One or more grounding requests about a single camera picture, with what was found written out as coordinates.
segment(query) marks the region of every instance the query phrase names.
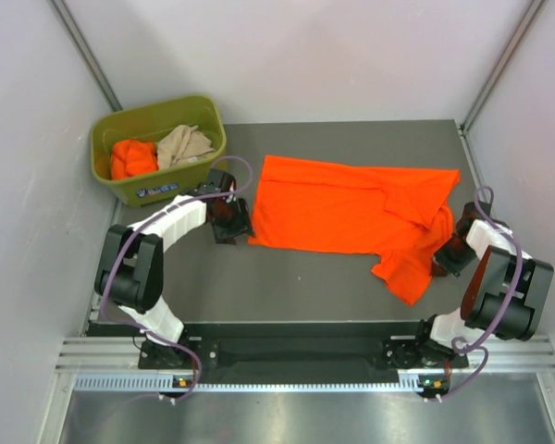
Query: basket label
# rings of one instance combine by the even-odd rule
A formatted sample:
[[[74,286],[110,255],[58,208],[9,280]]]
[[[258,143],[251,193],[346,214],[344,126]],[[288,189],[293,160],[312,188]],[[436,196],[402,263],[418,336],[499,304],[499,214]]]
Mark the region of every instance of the basket label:
[[[169,183],[167,185],[161,185],[160,187],[145,189],[140,188],[136,191],[136,195],[141,199],[142,197],[150,197],[156,194],[160,194],[161,192],[173,191],[179,187],[178,183]]]

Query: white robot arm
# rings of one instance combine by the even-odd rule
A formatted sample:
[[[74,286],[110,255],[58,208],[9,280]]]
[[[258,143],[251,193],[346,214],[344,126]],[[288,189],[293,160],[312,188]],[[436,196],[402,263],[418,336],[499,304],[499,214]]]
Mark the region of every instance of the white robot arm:
[[[216,243],[235,243],[240,234],[254,236],[249,210],[244,199],[235,199],[228,191],[236,189],[236,180],[229,173],[212,169],[206,182],[187,195],[177,196],[162,210],[146,220],[145,227],[130,245],[111,282],[109,299],[143,326],[148,339],[161,345],[165,339],[177,343],[183,323],[170,311],[162,296],[164,253],[194,228],[209,222]],[[94,288],[99,294],[111,275],[114,262],[132,232],[145,221],[128,227],[114,225],[106,234]]]

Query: beige cloth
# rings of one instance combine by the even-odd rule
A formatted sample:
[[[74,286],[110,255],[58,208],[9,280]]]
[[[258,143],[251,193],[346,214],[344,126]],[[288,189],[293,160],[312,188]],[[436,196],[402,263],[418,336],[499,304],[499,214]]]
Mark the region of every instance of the beige cloth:
[[[214,152],[212,142],[197,128],[179,125],[157,144],[158,169],[200,160]]]

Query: orange cloth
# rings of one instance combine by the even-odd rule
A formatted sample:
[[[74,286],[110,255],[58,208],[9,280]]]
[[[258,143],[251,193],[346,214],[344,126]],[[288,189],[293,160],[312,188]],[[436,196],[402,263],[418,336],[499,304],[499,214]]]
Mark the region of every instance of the orange cloth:
[[[450,237],[446,200],[458,170],[357,167],[267,156],[249,243],[322,253],[379,254],[372,272],[413,305],[432,254]]]
[[[154,171],[158,171],[154,142],[127,139],[113,145],[111,179],[126,179]]]

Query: metal floor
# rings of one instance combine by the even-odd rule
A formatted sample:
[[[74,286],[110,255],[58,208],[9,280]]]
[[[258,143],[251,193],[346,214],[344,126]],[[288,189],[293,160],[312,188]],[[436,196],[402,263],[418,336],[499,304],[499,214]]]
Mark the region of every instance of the metal floor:
[[[455,217],[475,192],[451,120],[227,125],[226,132],[228,152],[253,166],[253,185],[244,193],[252,210],[266,154],[354,166],[458,168],[461,182],[449,199]],[[231,172],[244,183],[243,166],[235,163]],[[121,223],[145,219],[163,205],[126,207]],[[372,275],[377,260],[248,246],[245,239],[237,247],[215,245],[211,229],[203,227],[166,254],[163,294],[187,322],[411,320],[455,310],[475,270],[472,265],[459,278],[435,279],[409,307]]]
[[[174,408],[156,396],[123,405],[135,396],[75,392],[61,444],[555,443],[535,375],[481,375],[442,404],[412,393],[199,393]]]

